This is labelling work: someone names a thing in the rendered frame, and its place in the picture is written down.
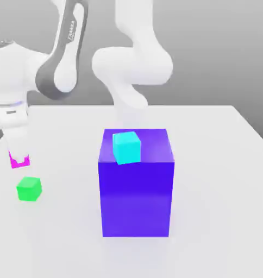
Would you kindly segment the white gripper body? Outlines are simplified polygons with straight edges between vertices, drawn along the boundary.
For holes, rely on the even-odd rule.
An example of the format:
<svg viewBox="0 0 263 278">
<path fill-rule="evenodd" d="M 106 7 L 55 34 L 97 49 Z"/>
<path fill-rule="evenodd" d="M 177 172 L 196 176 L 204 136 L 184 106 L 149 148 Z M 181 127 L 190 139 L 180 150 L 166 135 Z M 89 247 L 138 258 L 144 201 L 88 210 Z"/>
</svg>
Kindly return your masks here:
<svg viewBox="0 0 263 278">
<path fill-rule="evenodd" d="M 12 158 L 25 158 L 29 155 L 26 127 L 6 128 L 2 131 Z"/>
</svg>

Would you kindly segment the small magenta cube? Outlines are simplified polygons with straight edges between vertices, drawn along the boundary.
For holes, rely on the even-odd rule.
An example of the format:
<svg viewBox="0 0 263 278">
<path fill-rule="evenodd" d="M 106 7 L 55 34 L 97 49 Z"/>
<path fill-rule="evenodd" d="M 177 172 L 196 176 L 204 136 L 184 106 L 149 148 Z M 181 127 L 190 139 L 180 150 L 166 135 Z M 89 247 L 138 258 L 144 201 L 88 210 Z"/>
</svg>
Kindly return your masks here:
<svg viewBox="0 0 263 278">
<path fill-rule="evenodd" d="M 11 153 L 9 153 L 9 158 L 10 158 L 10 164 L 11 164 L 12 169 L 26 167 L 26 166 L 30 165 L 30 158 L 29 158 L 29 156 L 26 156 L 24 158 L 24 161 L 20 162 L 20 163 L 12 158 Z"/>
</svg>

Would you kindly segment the small green cube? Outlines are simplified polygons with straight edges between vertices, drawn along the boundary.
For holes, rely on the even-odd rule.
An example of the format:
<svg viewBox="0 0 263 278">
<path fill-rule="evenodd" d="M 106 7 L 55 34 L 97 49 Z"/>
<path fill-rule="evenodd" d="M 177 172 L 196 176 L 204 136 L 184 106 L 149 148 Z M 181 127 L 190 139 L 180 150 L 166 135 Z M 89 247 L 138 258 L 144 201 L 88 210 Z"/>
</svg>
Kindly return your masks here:
<svg viewBox="0 0 263 278">
<path fill-rule="evenodd" d="M 16 186 L 21 201 L 36 201 L 42 193 L 40 178 L 25 176 Z"/>
</svg>

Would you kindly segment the small cyan cube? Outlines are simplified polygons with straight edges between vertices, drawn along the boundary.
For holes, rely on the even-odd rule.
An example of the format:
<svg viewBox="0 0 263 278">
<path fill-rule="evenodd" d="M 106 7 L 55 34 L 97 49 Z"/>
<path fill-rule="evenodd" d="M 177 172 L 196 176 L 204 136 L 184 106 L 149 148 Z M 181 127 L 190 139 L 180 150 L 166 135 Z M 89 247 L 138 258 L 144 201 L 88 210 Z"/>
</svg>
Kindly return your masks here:
<svg viewBox="0 0 263 278">
<path fill-rule="evenodd" d="M 118 165 L 141 161 L 141 141 L 134 131 L 112 135 L 112 152 Z"/>
</svg>

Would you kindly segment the large blue box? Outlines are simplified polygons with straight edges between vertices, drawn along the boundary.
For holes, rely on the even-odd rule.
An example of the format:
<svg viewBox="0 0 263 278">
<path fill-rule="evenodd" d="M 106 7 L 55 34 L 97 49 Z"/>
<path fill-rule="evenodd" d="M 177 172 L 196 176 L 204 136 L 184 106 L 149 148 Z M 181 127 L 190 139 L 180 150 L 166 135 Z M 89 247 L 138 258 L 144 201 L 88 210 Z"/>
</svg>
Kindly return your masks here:
<svg viewBox="0 0 263 278">
<path fill-rule="evenodd" d="M 105 129 L 98 159 L 104 237 L 167 237 L 170 230 L 174 156 L 165 129 L 136 129 L 141 161 L 118 165 Z"/>
</svg>

